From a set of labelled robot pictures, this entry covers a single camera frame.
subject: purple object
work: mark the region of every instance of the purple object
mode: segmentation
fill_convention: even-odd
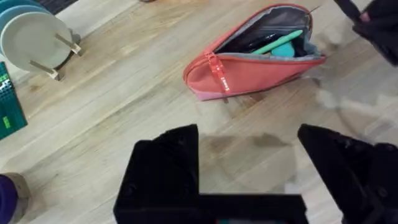
[[[8,224],[17,207],[18,193],[13,181],[0,175],[0,224]]]

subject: wooden table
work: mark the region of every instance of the wooden table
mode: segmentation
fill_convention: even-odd
[[[65,79],[12,74],[29,125],[0,141],[0,166],[30,185],[21,223],[114,223],[134,143],[190,123],[200,128],[201,192],[300,193],[311,223],[339,223],[296,132],[310,123],[398,144],[397,70],[351,31],[333,1],[289,2],[320,6],[313,42],[331,57],[307,78],[228,104],[199,102],[182,70],[273,1],[79,0],[59,14],[85,36],[85,52],[62,70]]]

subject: pencil case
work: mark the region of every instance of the pencil case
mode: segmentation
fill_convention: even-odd
[[[200,100],[268,90],[283,84],[326,59],[309,42],[312,22],[310,11],[302,6],[266,7],[210,44],[186,67],[183,79]],[[292,40],[294,57],[251,53],[266,38],[295,30],[303,32]]]

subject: logo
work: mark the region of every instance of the logo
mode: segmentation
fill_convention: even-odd
[[[226,80],[225,80],[225,77],[221,77],[221,81],[222,81],[223,84],[224,84],[225,90],[226,90],[226,91],[229,91],[229,86],[228,86],[228,83],[227,83]]]

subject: zipper pull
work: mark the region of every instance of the zipper pull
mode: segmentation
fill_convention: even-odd
[[[231,93],[231,90],[229,89],[228,82],[225,79],[224,65],[221,63],[219,58],[213,52],[210,52],[210,51],[205,52],[205,57],[208,60],[212,74],[216,78],[220,79],[221,86],[223,87],[224,92]]]

